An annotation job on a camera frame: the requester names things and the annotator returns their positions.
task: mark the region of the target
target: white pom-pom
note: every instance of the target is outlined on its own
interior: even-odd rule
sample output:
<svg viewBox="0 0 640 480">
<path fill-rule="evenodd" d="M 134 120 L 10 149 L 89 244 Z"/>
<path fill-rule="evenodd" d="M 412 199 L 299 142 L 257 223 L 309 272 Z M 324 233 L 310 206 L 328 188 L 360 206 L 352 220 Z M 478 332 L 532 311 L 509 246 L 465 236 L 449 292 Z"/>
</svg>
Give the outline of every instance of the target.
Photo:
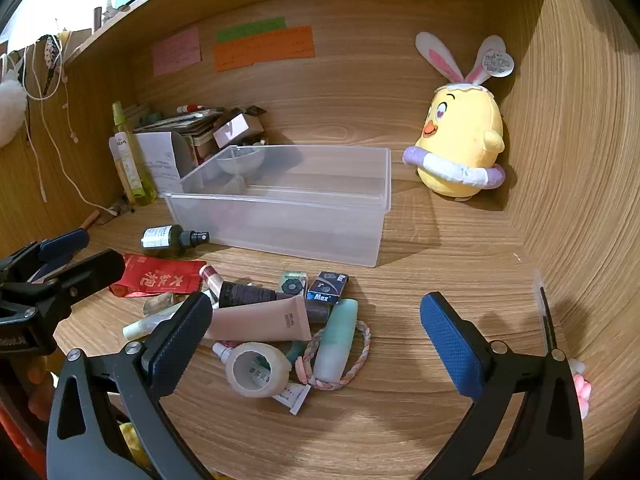
<svg viewBox="0 0 640 480">
<path fill-rule="evenodd" d="M 15 137 L 24 122 L 27 95 L 15 80 L 0 83 L 0 148 Z"/>
</svg>

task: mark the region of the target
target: blue box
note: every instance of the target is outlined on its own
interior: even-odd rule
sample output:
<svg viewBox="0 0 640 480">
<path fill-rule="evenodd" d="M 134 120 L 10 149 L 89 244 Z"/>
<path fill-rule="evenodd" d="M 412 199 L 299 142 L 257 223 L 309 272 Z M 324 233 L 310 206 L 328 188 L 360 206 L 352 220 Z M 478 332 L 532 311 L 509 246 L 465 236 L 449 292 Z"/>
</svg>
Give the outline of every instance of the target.
<svg viewBox="0 0 640 480">
<path fill-rule="evenodd" d="M 340 301 L 344 286 L 349 281 L 347 274 L 337 272 L 321 272 L 306 291 L 308 300 L 335 304 Z"/>
</svg>

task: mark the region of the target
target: roll of clear tape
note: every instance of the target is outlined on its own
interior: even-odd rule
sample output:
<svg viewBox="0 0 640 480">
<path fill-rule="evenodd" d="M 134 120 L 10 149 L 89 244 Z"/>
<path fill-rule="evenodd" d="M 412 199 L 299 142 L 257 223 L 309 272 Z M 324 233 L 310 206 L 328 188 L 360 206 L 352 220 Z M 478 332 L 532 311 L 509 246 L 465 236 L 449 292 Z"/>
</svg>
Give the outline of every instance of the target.
<svg viewBox="0 0 640 480">
<path fill-rule="evenodd" d="M 268 382 L 254 380 L 262 368 L 256 359 L 262 356 L 271 368 Z M 226 380 L 243 397 L 273 397 L 284 390 L 289 381 L 291 363 L 277 348 L 265 343 L 243 343 L 234 348 L 225 363 Z"/>
</svg>

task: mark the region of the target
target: sticky note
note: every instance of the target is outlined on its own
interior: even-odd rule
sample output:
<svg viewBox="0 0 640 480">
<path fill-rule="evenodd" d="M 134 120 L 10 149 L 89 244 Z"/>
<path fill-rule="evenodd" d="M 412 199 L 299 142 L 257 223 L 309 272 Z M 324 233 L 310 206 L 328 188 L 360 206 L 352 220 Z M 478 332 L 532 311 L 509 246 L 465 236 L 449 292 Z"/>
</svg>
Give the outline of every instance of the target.
<svg viewBox="0 0 640 480">
<path fill-rule="evenodd" d="M 151 47 L 154 60 L 154 77 L 198 63 L 200 57 L 200 36 L 198 27 L 191 27 L 174 34 L 166 40 L 158 41 Z"/>
<path fill-rule="evenodd" d="M 293 27 L 247 36 L 213 46 L 216 72 L 253 63 L 315 57 L 311 27 Z"/>
<path fill-rule="evenodd" d="M 271 18 L 269 20 L 260 20 L 259 22 L 245 23 L 237 27 L 225 28 L 218 32 L 216 39 L 218 43 L 225 43 L 225 41 L 239 40 L 240 38 L 270 32 L 272 30 L 279 30 L 280 28 L 287 28 L 284 16 Z"/>
</svg>

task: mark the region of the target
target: braided hair tie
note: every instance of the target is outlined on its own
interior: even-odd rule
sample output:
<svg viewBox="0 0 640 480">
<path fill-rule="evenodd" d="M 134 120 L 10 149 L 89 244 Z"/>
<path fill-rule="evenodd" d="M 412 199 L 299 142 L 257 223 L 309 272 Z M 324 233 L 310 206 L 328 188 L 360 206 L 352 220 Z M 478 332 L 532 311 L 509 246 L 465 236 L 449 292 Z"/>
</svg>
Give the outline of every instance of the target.
<svg viewBox="0 0 640 480">
<path fill-rule="evenodd" d="M 356 328 L 362 333 L 364 338 L 364 348 L 362 349 L 362 353 L 356 363 L 337 383 L 325 383 L 316 379 L 313 375 L 313 371 L 311 368 L 311 359 L 313 359 L 318 351 L 318 347 L 320 346 L 320 341 L 322 340 L 322 332 L 324 332 L 324 328 L 316 332 L 306 346 L 305 353 L 296 359 L 296 374 L 298 375 L 298 379 L 303 384 L 310 384 L 313 388 L 317 390 L 339 390 L 341 387 L 346 386 L 351 382 L 351 380 L 358 373 L 358 370 L 362 368 L 367 357 L 369 356 L 369 346 L 371 344 L 371 330 L 367 326 L 364 321 L 357 321 Z"/>
</svg>

